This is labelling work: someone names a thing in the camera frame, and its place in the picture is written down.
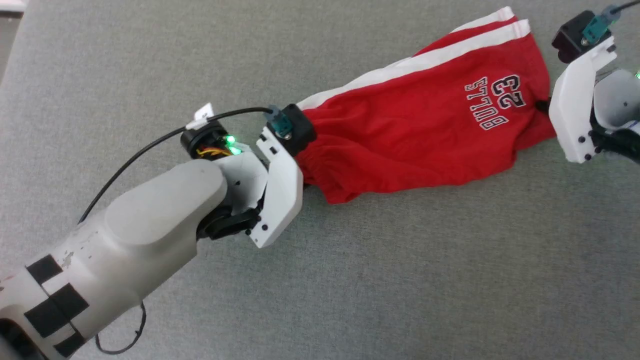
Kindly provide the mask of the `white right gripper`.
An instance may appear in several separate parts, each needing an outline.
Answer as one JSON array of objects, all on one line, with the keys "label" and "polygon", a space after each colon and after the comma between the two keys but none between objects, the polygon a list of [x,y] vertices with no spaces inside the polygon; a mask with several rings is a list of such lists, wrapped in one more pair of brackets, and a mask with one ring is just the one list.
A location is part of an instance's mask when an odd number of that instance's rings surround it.
[{"label": "white right gripper", "polygon": [[617,58],[614,38],[574,59],[555,82],[551,100],[536,100],[538,112],[548,114],[567,161],[583,164],[595,154],[589,133],[595,79],[599,70]]}]

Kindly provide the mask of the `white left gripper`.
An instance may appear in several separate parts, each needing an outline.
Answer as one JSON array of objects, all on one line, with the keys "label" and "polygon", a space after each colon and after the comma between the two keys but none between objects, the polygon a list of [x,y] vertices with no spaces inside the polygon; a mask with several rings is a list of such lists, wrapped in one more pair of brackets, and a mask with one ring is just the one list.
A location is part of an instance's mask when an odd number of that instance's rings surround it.
[{"label": "white left gripper", "polygon": [[256,146],[266,164],[252,151],[219,160],[227,181],[232,214],[254,209],[259,219],[249,237],[259,248],[267,248],[299,214],[303,204],[303,174],[297,162],[268,127]]}]

